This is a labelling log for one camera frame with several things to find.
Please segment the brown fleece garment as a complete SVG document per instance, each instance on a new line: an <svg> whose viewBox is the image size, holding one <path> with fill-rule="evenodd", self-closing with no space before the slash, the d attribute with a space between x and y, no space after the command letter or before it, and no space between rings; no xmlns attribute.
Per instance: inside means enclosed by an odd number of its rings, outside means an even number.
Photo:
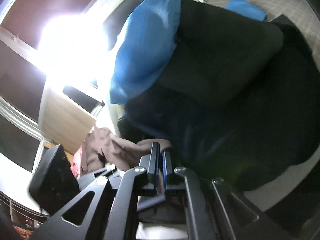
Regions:
<svg viewBox="0 0 320 240"><path fill-rule="evenodd" d="M139 164L142 156L151 153L152 143L157 142L160 151L171 148L171 143L164 139L145 139L137 143L120 138L108 128L93 128L82 145L80 175L99 170L107 163L127 171Z"/></svg>

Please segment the folded pink shirt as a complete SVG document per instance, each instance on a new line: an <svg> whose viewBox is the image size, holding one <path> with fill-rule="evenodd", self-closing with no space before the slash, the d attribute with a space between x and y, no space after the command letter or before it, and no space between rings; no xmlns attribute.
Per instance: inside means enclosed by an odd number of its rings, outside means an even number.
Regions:
<svg viewBox="0 0 320 240"><path fill-rule="evenodd" d="M79 179L81 176L81 158L82 158L82 147L80 147L73 155L73 161L71 164L71 172L75 179Z"/></svg>

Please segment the light wood board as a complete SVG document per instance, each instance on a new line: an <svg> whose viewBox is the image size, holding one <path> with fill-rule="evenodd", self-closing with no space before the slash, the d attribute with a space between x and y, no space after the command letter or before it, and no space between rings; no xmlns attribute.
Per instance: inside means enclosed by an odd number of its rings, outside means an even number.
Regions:
<svg viewBox="0 0 320 240"><path fill-rule="evenodd" d="M49 82L44 85L38 127L50 141L73 154L82 145L96 118Z"/></svg>

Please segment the black garment yellow print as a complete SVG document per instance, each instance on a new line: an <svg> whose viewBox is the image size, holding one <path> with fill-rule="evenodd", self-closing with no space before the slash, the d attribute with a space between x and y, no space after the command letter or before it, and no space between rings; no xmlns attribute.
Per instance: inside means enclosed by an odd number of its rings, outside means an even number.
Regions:
<svg viewBox="0 0 320 240"><path fill-rule="evenodd" d="M319 146L319 70L286 16L259 22L183 0L178 45L149 89L125 105L183 166L242 191L307 161Z"/></svg>

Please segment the blue garment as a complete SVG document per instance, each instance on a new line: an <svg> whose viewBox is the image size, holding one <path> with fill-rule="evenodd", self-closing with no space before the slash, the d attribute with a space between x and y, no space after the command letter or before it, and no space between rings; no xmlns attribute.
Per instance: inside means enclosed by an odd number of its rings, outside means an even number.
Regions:
<svg viewBox="0 0 320 240"><path fill-rule="evenodd" d="M144 0L125 21L116 43L110 102L124 105L159 78L177 46L182 0Z"/></svg>

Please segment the plaid beige table cloth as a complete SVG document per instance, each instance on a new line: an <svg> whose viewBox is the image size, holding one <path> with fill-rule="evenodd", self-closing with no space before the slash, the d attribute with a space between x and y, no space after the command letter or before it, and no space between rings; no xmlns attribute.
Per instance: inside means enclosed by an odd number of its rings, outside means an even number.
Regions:
<svg viewBox="0 0 320 240"><path fill-rule="evenodd" d="M208 4L225 7L231 0L205 0ZM289 18L302 32L313 51L319 57L319 19L307 0L245 0L267 13L270 21L280 15Z"/></svg>

